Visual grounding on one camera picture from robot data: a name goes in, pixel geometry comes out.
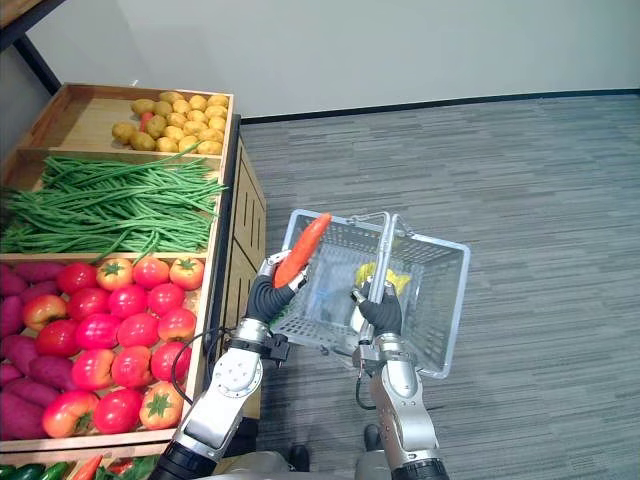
black cable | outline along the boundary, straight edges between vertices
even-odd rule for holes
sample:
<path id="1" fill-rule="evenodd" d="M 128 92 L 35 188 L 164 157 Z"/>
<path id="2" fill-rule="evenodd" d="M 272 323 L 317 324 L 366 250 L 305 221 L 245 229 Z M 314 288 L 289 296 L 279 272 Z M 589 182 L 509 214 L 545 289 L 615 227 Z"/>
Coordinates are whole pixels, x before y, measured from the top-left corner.
<path id="1" fill-rule="evenodd" d="M 177 376 L 176 376 L 176 365 L 178 364 L 178 359 L 182 356 L 182 354 L 185 352 L 185 350 L 189 347 L 189 345 L 191 345 L 194 340 L 196 340 L 197 338 L 202 337 L 203 335 L 206 335 L 208 333 L 213 333 L 216 330 L 218 330 L 218 327 L 216 328 L 210 328 L 209 330 L 206 330 L 202 333 L 199 333 L 198 335 L 195 335 L 191 340 L 189 340 L 188 342 L 186 342 L 182 348 L 180 349 L 180 351 L 178 352 L 178 355 L 176 355 L 176 358 L 173 359 L 173 364 L 171 365 L 171 384 L 173 385 L 173 388 L 176 389 L 176 392 L 178 392 L 178 395 L 180 395 L 185 402 L 187 402 L 189 405 L 193 404 L 193 400 L 191 400 L 189 398 L 189 396 L 182 391 L 182 389 L 180 388 L 180 386 L 178 385 L 178 380 L 177 380 Z M 220 338 L 220 335 L 216 336 L 216 340 L 214 343 L 218 343 L 218 338 Z"/>
<path id="2" fill-rule="evenodd" d="M 365 405 L 364 402 L 360 399 L 360 385 L 362 385 L 362 378 L 358 377 L 356 380 L 356 403 L 363 410 L 375 410 L 375 405 Z"/>

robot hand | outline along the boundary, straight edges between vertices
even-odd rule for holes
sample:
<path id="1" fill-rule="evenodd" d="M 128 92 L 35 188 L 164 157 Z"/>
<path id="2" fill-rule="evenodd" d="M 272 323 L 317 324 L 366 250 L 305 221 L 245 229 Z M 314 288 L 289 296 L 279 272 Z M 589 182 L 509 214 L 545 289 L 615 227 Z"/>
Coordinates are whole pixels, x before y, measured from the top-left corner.
<path id="1" fill-rule="evenodd" d="M 291 253 L 291 250 L 271 255 L 258 271 L 255 282 L 249 292 L 247 313 L 245 318 L 253 318 L 268 324 L 282 309 L 289 304 L 294 295 L 307 283 L 307 267 L 305 267 L 288 285 L 275 288 L 273 275 L 278 265 Z"/>
<path id="2" fill-rule="evenodd" d="M 366 282 L 362 290 L 353 289 L 351 294 L 360 308 L 362 316 L 375 328 L 375 335 L 395 333 L 402 330 L 402 310 L 393 284 L 385 283 L 381 303 L 373 303 L 367 299 L 371 284 Z"/>

black baseboard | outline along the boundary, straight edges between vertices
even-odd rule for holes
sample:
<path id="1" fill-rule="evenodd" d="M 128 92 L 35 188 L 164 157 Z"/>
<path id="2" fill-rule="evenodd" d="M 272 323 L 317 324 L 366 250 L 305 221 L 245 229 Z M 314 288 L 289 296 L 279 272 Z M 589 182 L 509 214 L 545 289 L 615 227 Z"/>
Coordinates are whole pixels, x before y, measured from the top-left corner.
<path id="1" fill-rule="evenodd" d="M 456 98 L 452 100 L 400 103 L 397 105 L 380 105 L 377 107 L 345 108 L 342 110 L 292 113 L 288 115 L 270 115 L 266 117 L 243 117 L 241 123 L 243 125 L 250 125 L 252 123 L 271 123 L 284 122 L 287 120 L 306 120 L 309 118 L 343 117 L 346 115 L 362 115 L 365 113 L 399 112 L 403 110 L 416 110 L 418 108 L 448 107 L 451 105 L 471 105 L 473 103 L 511 102 L 514 100 L 533 100 L 538 98 L 593 97 L 600 95 L 640 95 L 640 88 L 618 88 L 611 90 L 571 90 L 565 92 L 519 93 L 515 95 L 495 95 L 491 97 Z"/>

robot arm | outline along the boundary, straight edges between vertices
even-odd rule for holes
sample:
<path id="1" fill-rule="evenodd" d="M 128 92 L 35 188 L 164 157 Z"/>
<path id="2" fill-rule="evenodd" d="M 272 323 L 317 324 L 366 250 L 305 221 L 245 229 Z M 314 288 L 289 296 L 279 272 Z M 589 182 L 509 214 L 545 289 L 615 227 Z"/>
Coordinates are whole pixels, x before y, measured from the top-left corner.
<path id="1" fill-rule="evenodd" d="M 413 354 L 400 336 L 402 311 L 393 286 L 387 284 L 380 304 L 353 291 L 374 338 L 362 339 L 353 364 L 367 371 L 371 397 L 380 422 L 380 436 L 393 480 L 448 480 L 438 455 L 438 440 L 422 401 L 422 380 Z"/>
<path id="2" fill-rule="evenodd" d="M 176 429 L 158 460 L 150 480 L 191 480 L 211 475 L 222 459 L 240 421 L 242 408 L 262 381 L 262 359 L 287 359 L 284 335 L 273 335 L 269 322 L 306 283 L 306 269 L 289 285 L 272 286 L 276 266 L 289 251 L 266 259 L 249 293 L 247 313 L 227 353 L 213 369 L 209 389 L 203 392 Z"/>

red tomato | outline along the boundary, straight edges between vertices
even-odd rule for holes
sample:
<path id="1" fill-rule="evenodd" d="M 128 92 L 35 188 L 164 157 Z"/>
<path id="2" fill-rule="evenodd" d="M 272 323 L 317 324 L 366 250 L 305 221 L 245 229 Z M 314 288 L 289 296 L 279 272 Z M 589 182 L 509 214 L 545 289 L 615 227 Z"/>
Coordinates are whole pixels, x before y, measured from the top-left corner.
<path id="1" fill-rule="evenodd" d="M 178 258 L 169 272 L 171 281 L 185 290 L 195 290 L 202 285 L 204 265 L 197 258 Z"/>
<path id="2" fill-rule="evenodd" d="M 78 290 L 71 295 L 67 310 L 74 320 L 82 320 L 92 313 L 107 313 L 109 311 L 109 292 L 94 287 Z"/>
<path id="3" fill-rule="evenodd" d="M 115 353 L 106 348 L 82 352 L 73 364 L 71 379 L 81 390 L 102 390 L 113 385 L 111 364 Z"/>
<path id="4" fill-rule="evenodd" d="M 44 326 L 67 316 L 67 304 L 57 295 L 40 295 L 29 300 L 22 307 L 22 320 L 24 324 L 33 330 L 40 331 Z"/>
<path id="5" fill-rule="evenodd" d="M 158 380 L 171 381 L 171 368 L 178 353 L 184 346 L 181 342 L 169 342 L 158 348 L 151 356 L 151 373 Z M 191 347 L 187 347 L 176 362 L 176 380 L 181 382 L 189 370 Z"/>
<path id="6" fill-rule="evenodd" d="M 111 375 L 122 387 L 137 388 L 149 385 L 153 381 L 149 371 L 151 350 L 147 347 L 127 347 L 113 361 Z"/>
<path id="7" fill-rule="evenodd" d="M 175 427 L 182 416 L 184 400 L 169 382 L 154 385 L 144 396 L 140 421 L 149 430 Z"/>
<path id="8" fill-rule="evenodd" d="M 144 288 L 169 281 L 169 265 L 154 257 L 144 257 L 133 267 L 133 279 Z"/>
<path id="9" fill-rule="evenodd" d="M 133 283 L 133 267 L 126 258 L 107 260 L 98 268 L 96 277 L 98 285 L 105 290 L 114 291 L 116 288 Z"/>
<path id="10" fill-rule="evenodd" d="M 73 320 L 56 320 L 38 333 L 36 351 L 38 355 L 72 357 L 80 351 L 76 343 L 76 328 Z"/>
<path id="11" fill-rule="evenodd" d="M 98 397 L 93 393 L 82 390 L 62 393 L 45 409 L 42 427 L 53 438 L 86 432 L 97 405 Z"/>
<path id="12" fill-rule="evenodd" d="M 129 388 L 106 394 L 93 413 L 93 423 L 101 433 L 130 432 L 138 424 L 142 398 L 140 392 Z"/>
<path id="13" fill-rule="evenodd" d="M 158 317 L 137 313 L 126 318 L 118 329 L 118 343 L 123 347 L 153 347 L 158 341 Z"/>
<path id="14" fill-rule="evenodd" d="M 149 308 L 158 315 L 182 306 L 184 290 L 172 283 L 163 283 L 149 292 Z"/>
<path id="15" fill-rule="evenodd" d="M 118 344 L 120 319 L 106 313 L 94 313 L 83 319 L 76 329 L 80 348 L 113 348 Z"/>
<path id="16" fill-rule="evenodd" d="M 186 308 L 174 308 L 158 322 L 158 336 L 165 342 L 191 340 L 196 330 L 196 316 Z"/>
<path id="17" fill-rule="evenodd" d="M 71 295 L 81 288 L 97 287 L 96 269 L 88 263 L 76 262 L 64 267 L 56 277 L 58 288 Z"/>
<path id="18" fill-rule="evenodd" d="M 109 297 L 109 308 L 120 318 L 142 313 L 147 309 L 147 292 L 140 285 L 120 287 Z"/>

